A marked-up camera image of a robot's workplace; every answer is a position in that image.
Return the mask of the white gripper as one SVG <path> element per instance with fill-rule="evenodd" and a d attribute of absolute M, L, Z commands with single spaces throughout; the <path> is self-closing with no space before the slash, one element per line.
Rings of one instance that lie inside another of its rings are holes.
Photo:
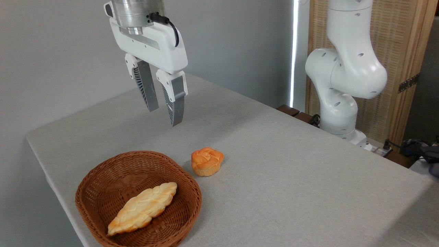
<path fill-rule="evenodd" d="M 150 64 L 163 88 L 171 125 L 182 122 L 185 96 L 188 95 L 186 75 L 182 71 L 188 58 L 180 31 L 165 18 L 163 2 L 108 2 L 104 10 L 120 49 L 127 54 L 125 62 L 130 77 L 149 111 L 159 108 Z"/>

